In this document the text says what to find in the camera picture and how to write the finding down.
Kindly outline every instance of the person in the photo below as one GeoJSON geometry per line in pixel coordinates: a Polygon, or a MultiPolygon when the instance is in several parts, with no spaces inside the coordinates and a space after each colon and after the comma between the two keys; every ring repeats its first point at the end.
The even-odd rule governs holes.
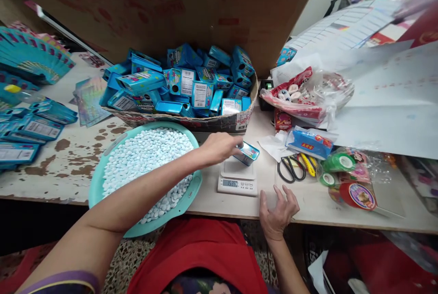
{"type": "MultiPolygon", "coordinates": [[[[61,238],[17,293],[98,293],[123,235],[184,177],[241,154],[241,136],[213,133],[194,149],[144,174],[100,201],[61,238]]],[[[299,211],[297,199],[274,186],[277,203],[267,208],[260,192],[260,222],[273,254],[280,292],[308,294],[283,238],[299,211]]],[[[178,217],[170,220],[137,269],[128,294],[269,293],[236,223],[178,217]]]]}

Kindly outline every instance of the cardboard box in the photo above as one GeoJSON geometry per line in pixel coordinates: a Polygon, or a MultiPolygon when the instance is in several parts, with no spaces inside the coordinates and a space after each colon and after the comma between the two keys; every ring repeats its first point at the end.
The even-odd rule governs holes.
{"type": "Polygon", "coordinates": [[[185,42],[239,45],[267,78],[308,0],[33,0],[113,63],[130,47],[150,55],[185,42]]]}

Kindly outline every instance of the black scissors handle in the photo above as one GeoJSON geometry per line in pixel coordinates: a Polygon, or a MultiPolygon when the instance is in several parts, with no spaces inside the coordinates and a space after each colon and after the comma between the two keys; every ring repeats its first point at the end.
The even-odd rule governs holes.
{"type": "Polygon", "coordinates": [[[306,177],[306,169],[304,168],[304,165],[301,164],[301,162],[300,162],[298,159],[296,159],[295,157],[282,157],[282,160],[281,160],[281,161],[278,163],[278,165],[277,165],[277,171],[278,171],[278,174],[280,175],[280,177],[281,177],[286,183],[289,183],[289,184],[294,183],[295,180],[297,180],[297,181],[303,181],[303,180],[305,179],[305,177],[306,177]],[[292,165],[291,160],[295,161],[295,162],[297,163],[297,165],[298,165],[299,167],[301,167],[301,169],[302,169],[302,177],[299,178],[299,177],[297,176],[297,174],[295,173],[295,170],[293,169],[293,165],[292,165]],[[281,163],[283,163],[283,164],[286,166],[287,170],[289,171],[289,173],[290,173],[290,175],[291,175],[291,177],[292,177],[292,180],[289,180],[289,179],[287,179],[287,178],[285,178],[285,177],[283,176],[283,174],[282,174],[282,172],[281,172],[281,170],[280,170],[280,164],[281,164],[281,163]]]}

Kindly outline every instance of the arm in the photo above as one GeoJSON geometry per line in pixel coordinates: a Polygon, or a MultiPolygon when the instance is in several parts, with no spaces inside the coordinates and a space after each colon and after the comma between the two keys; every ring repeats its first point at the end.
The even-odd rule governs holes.
{"type": "Polygon", "coordinates": [[[274,186],[274,190],[278,201],[273,211],[267,208],[265,192],[263,190],[260,192],[260,223],[269,249],[274,256],[280,292],[282,294],[310,294],[283,237],[284,228],[289,224],[292,216],[300,210],[297,198],[284,185],[283,190],[287,200],[284,199],[277,186],[274,186]]]}
{"type": "Polygon", "coordinates": [[[61,238],[18,292],[49,276],[82,270],[105,281],[123,235],[179,181],[198,169],[218,164],[231,155],[241,136],[211,134],[198,149],[126,184],[85,213],[61,238]]]}

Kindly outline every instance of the kitchen scale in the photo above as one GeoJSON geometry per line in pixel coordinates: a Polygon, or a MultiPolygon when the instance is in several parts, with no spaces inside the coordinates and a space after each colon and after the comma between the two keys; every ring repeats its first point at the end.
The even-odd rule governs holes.
{"type": "Polygon", "coordinates": [[[218,192],[257,196],[256,169],[231,156],[220,165],[218,192]]]}

